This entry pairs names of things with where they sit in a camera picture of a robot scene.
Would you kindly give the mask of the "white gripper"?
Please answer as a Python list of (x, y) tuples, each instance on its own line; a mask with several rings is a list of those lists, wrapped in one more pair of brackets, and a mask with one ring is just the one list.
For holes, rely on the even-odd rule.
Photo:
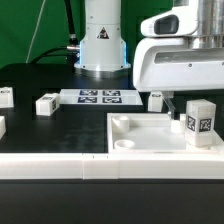
[(171, 91), (224, 89), (224, 49), (191, 50), (184, 38), (144, 38), (135, 51), (133, 85), (139, 92), (165, 91), (174, 119)]

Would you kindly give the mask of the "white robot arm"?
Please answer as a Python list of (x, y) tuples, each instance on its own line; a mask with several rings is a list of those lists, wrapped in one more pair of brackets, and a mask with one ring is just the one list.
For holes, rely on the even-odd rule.
[(133, 69), (133, 85), (158, 112), (175, 91), (224, 88), (224, 0), (173, 0), (144, 20), (130, 65), (121, 38), (121, 0), (85, 0), (86, 31), (75, 68), (97, 78)]

